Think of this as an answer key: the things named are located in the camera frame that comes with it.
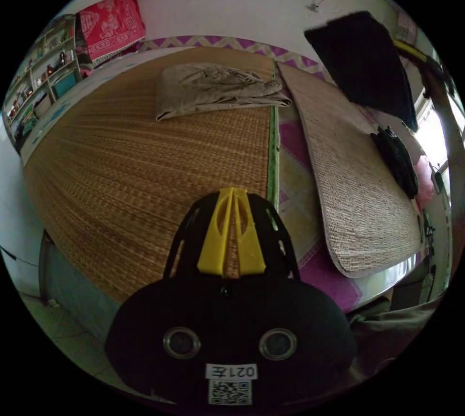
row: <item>straw mat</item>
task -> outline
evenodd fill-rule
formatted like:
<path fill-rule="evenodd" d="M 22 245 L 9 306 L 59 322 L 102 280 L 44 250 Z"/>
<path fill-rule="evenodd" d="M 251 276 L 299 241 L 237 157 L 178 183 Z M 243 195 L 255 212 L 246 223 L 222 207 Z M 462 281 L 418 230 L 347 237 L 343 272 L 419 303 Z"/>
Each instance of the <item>straw mat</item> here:
<path fill-rule="evenodd" d="M 263 79 L 273 74 L 271 59 L 232 49 L 195 48 L 146 62 L 74 105 L 24 169 L 58 248 L 117 301 L 161 278 L 195 200 L 227 186 L 267 197 L 271 108 L 157 123 L 155 77 L 178 62 L 224 63 Z M 236 273 L 231 263 L 228 275 Z"/>
<path fill-rule="evenodd" d="M 370 138 L 376 131 L 334 86 L 279 63 L 299 109 L 336 267 L 363 277 L 420 248 L 417 213 Z"/>

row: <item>red blanket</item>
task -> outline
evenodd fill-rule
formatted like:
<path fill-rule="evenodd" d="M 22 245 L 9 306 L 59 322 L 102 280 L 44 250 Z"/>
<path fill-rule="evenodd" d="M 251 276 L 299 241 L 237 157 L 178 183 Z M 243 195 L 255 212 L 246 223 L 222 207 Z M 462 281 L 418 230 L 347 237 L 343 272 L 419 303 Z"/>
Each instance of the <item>red blanket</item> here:
<path fill-rule="evenodd" d="M 81 10 L 79 16 L 94 66 L 145 39 L 137 0 L 103 0 Z"/>

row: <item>yellow bracket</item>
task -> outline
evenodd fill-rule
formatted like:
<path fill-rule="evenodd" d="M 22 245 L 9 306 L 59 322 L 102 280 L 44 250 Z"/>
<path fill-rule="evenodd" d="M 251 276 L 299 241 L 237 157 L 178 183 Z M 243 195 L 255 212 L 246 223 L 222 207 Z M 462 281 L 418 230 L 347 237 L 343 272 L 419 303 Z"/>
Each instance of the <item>yellow bracket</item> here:
<path fill-rule="evenodd" d="M 223 188 L 203 242 L 197 268 L 204 274 L 221 275 L 226 270 L 231 208 L 234 199 L 239 275 L 262 274 L 266 265 L 248 202 L 247 190 Z"/>
<path fill-rule="evenodd" d="M 197 268 L 204 274 L 224 277 L 226 252 L 229 244 L 229 226 L 234 188 L 223 188 L 203 242 Z"/>
<path fill-rule="evenodd" d="M 239 275 L 263 274 L 265 261 L 248 202 L 247 190 L 234 189 Z"/>
<path fill-rule="evenodd" d="M 418 49 L 413 48 L 409 44 L 404 43 L 403 41 L 399 41 L 398 39 L 393 39 L 392 42 L 394 43 L 395 47 L 397 47 L 398 49 L 402 51 L 408 52 L 410 55 L 415 56 L 416 58 L 420 59 L 422 62 L 426 62 L 428 60 L 425 54 L 423 54 Z"/>

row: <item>camera lens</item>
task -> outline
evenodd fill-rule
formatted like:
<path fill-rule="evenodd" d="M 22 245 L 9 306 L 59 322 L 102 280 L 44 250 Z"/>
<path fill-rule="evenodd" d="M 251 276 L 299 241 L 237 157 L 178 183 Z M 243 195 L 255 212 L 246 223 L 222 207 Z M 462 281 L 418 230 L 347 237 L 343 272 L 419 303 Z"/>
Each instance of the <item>camera lens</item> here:
<path fill-rule="evenodd" d="M 267 359 L 286 359 L 297 348 L 295 335 L 287 329 L 271 329 L 260 339 L 260 353 Z"/>
<path fill-rule="evenodd" d="M 185 327 L 175 327 L 165 333 L 163 346 L 173 358 L 189 359 L 199 352 L 200 341 L 192 330 Z"/>

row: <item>white sticker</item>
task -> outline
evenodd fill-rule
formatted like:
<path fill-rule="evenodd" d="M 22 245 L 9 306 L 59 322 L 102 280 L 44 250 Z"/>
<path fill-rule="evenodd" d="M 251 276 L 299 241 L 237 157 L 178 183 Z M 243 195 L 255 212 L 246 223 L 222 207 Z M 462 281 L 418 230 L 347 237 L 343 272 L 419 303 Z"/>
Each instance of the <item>white sticker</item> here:
<path fill-rule="evenodd" d="M 205 378 L 218 381 L 252 381 L 258 379 L 257 365 L 207 363 Z"/>
<path fill-rule="evenodd" d="M 252 381 L 210 380 L 208 385 L 210 405 L 252 405 Z"/>

